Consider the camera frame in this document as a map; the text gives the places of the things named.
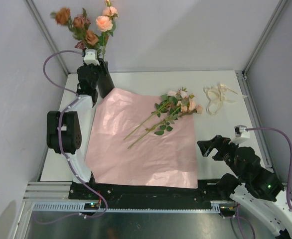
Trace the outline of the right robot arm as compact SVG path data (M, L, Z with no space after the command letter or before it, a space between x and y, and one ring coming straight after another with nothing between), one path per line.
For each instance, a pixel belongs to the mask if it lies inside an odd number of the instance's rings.
M217 135L198 141L202 156L212 150L216 161L223 161L232 170L216 184L217 196L232 199L258 218L277 239L292 239L292 202L288 188L275 173L261 166L261 159L251 147L239 146L231 139Z

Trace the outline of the left aluminium frame post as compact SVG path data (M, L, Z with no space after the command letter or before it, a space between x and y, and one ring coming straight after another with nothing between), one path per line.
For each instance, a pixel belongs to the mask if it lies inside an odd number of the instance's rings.
M33 20L35 21L37 27L39 28L42 36L44 37L48 47L49 47L49 50L51 51L51 53L56 53L58 52L58 48L46 26L46 24L44 23L43 19L42 19L42 16L40 14L40 12L38 11L35 3L33 0L23 0L23 2L25 3L27 9L29 10ZM55 56L58 64L59 64L59 67L62 69L62 71L64 72L64 74L67 76L69 74L69 71L66 67L66 64L64 62L64 60L62 59L61 55L57 55Z

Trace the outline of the mauve rose stem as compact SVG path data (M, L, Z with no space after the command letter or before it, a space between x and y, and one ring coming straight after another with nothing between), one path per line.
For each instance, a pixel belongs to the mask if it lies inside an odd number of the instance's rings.
M75 29L74 38L78 40L75 48L83 50L86 47L86 31L88 30L91 21L82 14L78 14L74 20L73 25Z

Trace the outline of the right aluminium frame post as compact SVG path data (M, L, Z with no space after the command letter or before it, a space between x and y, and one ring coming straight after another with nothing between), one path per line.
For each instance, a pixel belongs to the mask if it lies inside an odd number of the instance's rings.
M272 32L274 31L276 25L278 24L279 20L281 19L283 13L287 9L288 5L290 4L290 0L280 0L272 13L266 27L264 28L256 46L254 47L254 50L249 57L247 63L245 64L242 74L246 75L249 70L251 69L252 65L260 55L262 49L266 45L267 41L269 40Z

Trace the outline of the pink wrapping paper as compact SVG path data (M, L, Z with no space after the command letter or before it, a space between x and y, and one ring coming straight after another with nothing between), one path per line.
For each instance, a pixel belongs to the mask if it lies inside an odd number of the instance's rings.
M113 89L96 107L85 163L96 182L129 186L197 187L193 116L183 116L171 131L150 128L159 96Z

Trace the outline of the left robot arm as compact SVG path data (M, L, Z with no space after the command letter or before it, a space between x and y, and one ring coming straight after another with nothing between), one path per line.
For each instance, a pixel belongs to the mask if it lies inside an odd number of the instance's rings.
M103 59L85 59L83 66L77 70L79 83L74 100L62 111L49 111L47 114L47 146L66 158L73 181L82 183L79 193L86 199L96 195L97 187L89 182L92 172L80 150L83 141L80 115L95 106L98 99L97 83L104 72Z

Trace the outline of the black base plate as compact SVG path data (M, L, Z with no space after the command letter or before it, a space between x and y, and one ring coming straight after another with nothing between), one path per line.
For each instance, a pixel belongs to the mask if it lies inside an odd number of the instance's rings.
M115 184L89 183L91 187L106 199L112 206L155 206L179 209L195 204L208 205L211 201L237 203L223 199L217 188L217 179L198 180L195 189L160 187L160 186L127 186Z

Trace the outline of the cream printed ribbon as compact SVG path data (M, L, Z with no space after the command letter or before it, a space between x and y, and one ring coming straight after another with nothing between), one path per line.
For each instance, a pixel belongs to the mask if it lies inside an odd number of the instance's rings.
M208 100L208 105L206 107L206 112L210 116L217 115L223 108L225 103L233 104L236 101L226 97L227 93L232 93L242 99L247 98L247 95L236 92L235 90L227 87L224 84L218 83L217 86L204 87L203 92Z

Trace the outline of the rust orange rose stem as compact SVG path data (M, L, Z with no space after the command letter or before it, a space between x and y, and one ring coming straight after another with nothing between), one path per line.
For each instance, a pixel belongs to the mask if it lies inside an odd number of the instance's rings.
M84 8L82 8L82 13L74 18L71 17L71 10L68 7L62 7L59 11L51 12L50 17L55 20L57 25L68 28L73 38L77 40L75 48L99 51L99 37L89 29L91 21Z

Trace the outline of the aluminium frame post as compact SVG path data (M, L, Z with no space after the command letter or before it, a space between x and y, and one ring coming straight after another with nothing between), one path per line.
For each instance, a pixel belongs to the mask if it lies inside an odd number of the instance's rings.
M58 52L58 48L46 26L46 24L44 23L43 19L42 19L42 16L40 14L40 12L38 11L35 3L33 0L23 0L23 2L25 3L27 9L29 10L33 20L35 21L37 27L39 28L42 36L44 37L48 47L49 47L49 50L51 51L51 53L56 53ZM57 55L55 56L58 64L59 64L59 67L62 69L62 71L64 72L64 74L67 76L69 74L69 71L66 67L66 64L64 62L64 60L62 59L61 55Z
M278 24L279 20L281 19L283 13L287 9L288 5L290 4L290 0L280 0L272 13L266 27L264 28L256 46L254 47L254 50L249 57L247 63L245 64L242 74L246 75L249 70L251 69L252 65L260 55L262 49L266 45L267 41L269 40L272 32L274 31L276 25Z

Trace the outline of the black conical vase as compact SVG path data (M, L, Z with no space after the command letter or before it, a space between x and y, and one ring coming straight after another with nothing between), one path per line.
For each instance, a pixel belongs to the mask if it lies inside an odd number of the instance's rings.
M97 85L98 85L100 96L102 98L105 98L109 94L109 92L111 92L112 89L115 87L110 73L107 78L101 79L99 77Z

